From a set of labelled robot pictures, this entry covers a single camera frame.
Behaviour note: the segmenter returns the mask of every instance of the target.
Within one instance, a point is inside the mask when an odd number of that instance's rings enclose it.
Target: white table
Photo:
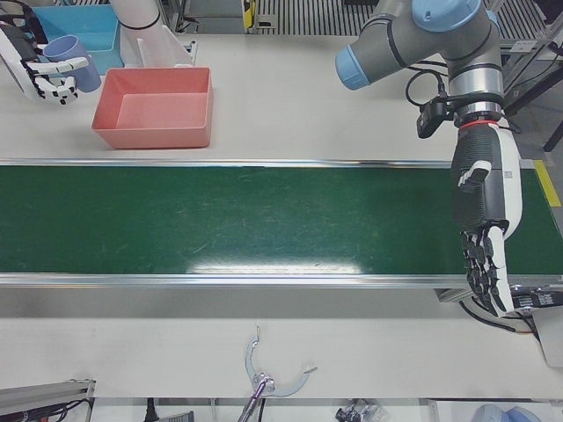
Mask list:
[[[455,128],[416,136],[418,110],[404,96],[404,70],[362,91],[336,76],[347,37],[198,35],[196,64],[211,68],[215,103],[206,149],[113,150],[91,130],[101,90],[69,106],[31,102],[0,67],[1,157],[446,160]],[[192,38],[184,37],[189,42]],[[436,94],[422,78],[420,99]]]
[[[359,92],[340,85],[333,57],[349,39],[197,40],[215,86],[209,148],[112,150],[90,130],[98,93],[64,108],[32,103],[2,69],[2,157],[451,159],[451,125],[416,137],[408,71]],[[256,364],[279,383],[319,367],[298,397],[563,395],[563,372],[534,338],[479,324],[432,291],[6,288],[0,317],[0,388],[91,377],[99,397],[243,397],[259,324]]]

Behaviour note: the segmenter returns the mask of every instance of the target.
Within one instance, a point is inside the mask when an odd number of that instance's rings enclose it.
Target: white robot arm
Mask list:
[[[351,90],[372,84],[430,55],[448,67],[449,93],[420,106],[419,137],[445,120],[459,128],[451,165],[454,218],[462,230],[467,280],[488,310],[514,310],[504,240],[522,215],[520,164],[514,138],[499,128],[503,84],[499,28],[482,0],[381,0],[356,42],[336,58]]]

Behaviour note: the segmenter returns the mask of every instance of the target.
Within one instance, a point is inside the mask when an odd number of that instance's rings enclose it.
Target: metal grate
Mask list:
[[[257,33],[273,35],[358,35],[372,5],[343,5],[342,0],[259,0]]]
[[[487,7],[494,3],[494,0],[485,0]],[[496,12],[501,25],[501,47],[511,48],[519,40],[545,38],[545,23],[533,1],[505,0]]]

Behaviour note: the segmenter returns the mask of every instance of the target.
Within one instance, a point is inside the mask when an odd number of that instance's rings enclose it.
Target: robotic fingers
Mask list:
[[[30,38],[20,27],[0,20],[0,57],[26,97],[70,104],[78,97],[76,79],[60,74],[85,68],[88,59],[76,57],[61,62],[42,62],[41,50],[35,42],[40,38],[44,36]]]

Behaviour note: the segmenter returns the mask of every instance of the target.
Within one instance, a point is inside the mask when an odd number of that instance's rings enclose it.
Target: blue joint cap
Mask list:
[[[510,422],[541,422],[531,411],[522,407],[515,407],[507,411]]]
[[[350,46],[344,48],[336,56],[336,73],[349,90],[355,91],[369,85],[369,80],[362,66],[355,58]]]
[[[501,30],[501,25],[499,24],[499,18],[496,16],[496,13],[493,11],[486,11],[486,15],[489,17],[489,20],[493,22],[499,31]]]
[[[413,20],[431,33],[446,33],[472,20],[481,0],[413,0]]]

